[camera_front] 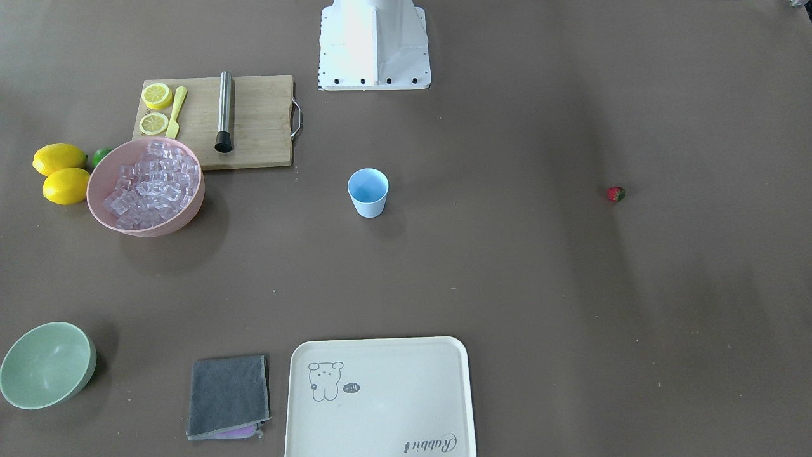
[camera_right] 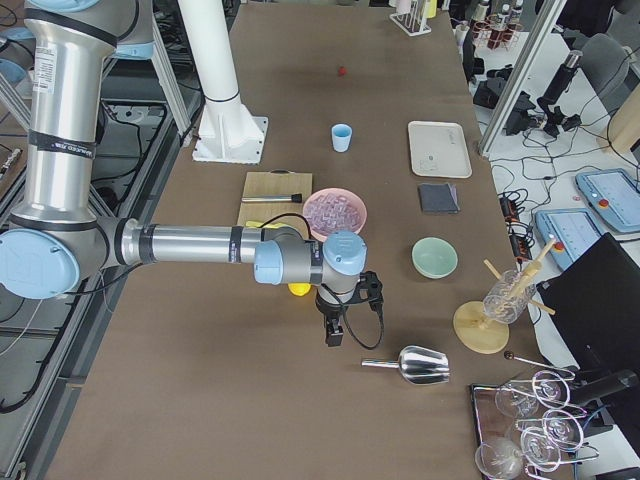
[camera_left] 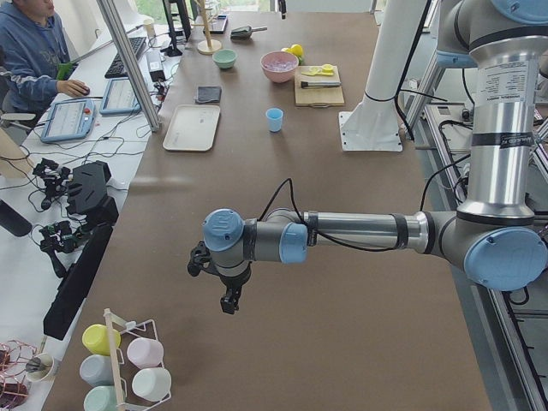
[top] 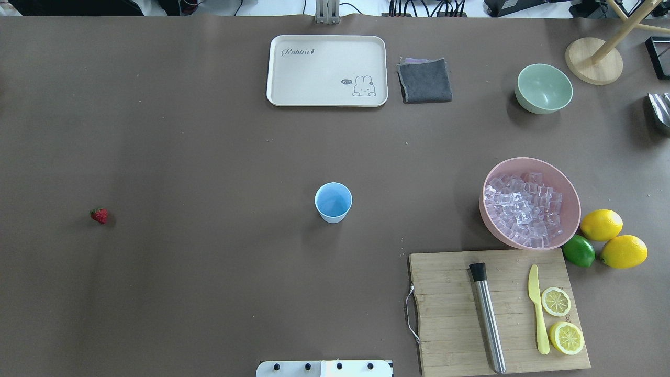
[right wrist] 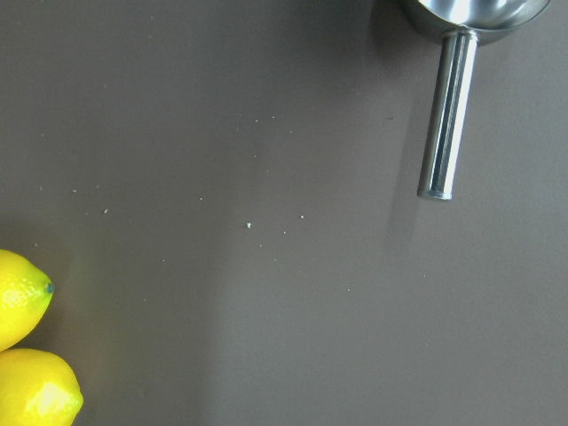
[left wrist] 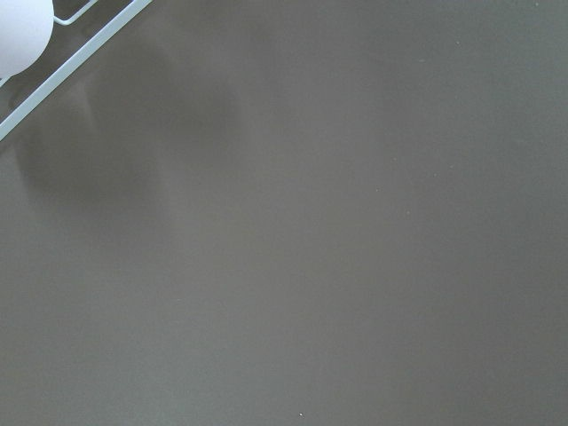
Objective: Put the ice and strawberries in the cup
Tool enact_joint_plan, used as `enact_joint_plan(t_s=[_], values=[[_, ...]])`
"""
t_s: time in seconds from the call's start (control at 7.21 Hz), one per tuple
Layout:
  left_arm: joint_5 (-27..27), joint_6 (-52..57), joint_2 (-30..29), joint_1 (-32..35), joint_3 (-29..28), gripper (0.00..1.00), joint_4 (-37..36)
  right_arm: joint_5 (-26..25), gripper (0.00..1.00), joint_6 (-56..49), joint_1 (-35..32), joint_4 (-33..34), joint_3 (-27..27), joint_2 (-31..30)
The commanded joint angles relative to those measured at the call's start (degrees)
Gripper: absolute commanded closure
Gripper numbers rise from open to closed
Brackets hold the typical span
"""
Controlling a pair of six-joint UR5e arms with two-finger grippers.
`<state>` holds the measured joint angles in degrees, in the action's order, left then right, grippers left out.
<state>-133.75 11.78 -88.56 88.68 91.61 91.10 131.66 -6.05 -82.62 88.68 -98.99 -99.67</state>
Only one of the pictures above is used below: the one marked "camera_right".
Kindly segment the black gripper ice side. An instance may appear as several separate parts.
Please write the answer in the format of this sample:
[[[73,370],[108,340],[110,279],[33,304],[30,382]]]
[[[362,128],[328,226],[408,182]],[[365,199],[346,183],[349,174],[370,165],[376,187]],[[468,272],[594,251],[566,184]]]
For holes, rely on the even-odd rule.
[[[315,298],[318,310],[325,316],[325,343],[327,346],[340,346],[343,340],[343,328],[332,322],[341,321],[347,324],[347,311],[350,306],[368,304],[378,316],[379,323],[384,324],[383,284],[373,271],[365,271],[353,278],[353,282],[341,291],[334,284],[321,284]]]

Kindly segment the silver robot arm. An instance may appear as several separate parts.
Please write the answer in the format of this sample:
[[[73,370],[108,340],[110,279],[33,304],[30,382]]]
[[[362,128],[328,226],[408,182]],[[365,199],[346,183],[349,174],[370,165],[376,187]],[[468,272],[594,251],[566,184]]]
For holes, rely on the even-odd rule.
[[[382,285],[366,269],[367,247],[349,231],[318,241],[290,227],[167,226],[97,216],[88,206],[104,61],[154,51],[148,1],[29,1],[35,78],[22,201],[1,236],[1,283],[29,299],[73,294],[100,270],[157,262],[246,263],[263,284],[317,290],[325,341],[351,330],[350,306],[383,309]]]

